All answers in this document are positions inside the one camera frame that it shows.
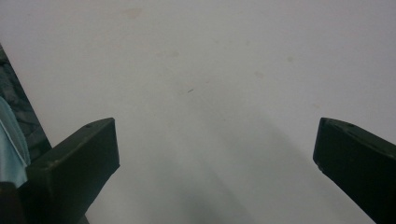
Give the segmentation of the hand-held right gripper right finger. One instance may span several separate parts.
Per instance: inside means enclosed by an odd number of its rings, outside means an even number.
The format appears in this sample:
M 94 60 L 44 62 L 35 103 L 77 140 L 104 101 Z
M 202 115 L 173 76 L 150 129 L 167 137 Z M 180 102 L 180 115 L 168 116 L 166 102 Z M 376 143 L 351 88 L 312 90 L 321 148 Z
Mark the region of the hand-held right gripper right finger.
M 313 161 L 376 224 L 396 224 L 396 145 L 357 125 L 322 118 Z

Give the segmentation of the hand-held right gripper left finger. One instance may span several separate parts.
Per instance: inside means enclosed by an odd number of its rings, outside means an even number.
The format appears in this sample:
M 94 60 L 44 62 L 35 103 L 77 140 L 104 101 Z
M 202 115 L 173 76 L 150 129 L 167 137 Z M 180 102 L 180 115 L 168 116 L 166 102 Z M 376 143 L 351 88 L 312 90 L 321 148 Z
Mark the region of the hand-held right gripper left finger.
M 77 224 L 120 167 L 113 118 L 91 122 L 26 168 L 21 195 L 29 224 Z

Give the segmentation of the light blue cloth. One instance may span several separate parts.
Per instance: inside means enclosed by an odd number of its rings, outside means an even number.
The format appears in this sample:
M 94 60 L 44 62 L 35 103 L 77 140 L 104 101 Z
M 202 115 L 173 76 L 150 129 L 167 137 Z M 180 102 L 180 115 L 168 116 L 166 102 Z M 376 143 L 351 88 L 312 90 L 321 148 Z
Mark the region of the light blue cloth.
M 30 164 L 21 127 L 7 101 L 0 96 L 0 181 L 20 187 L 27 181 L 25 169 Z

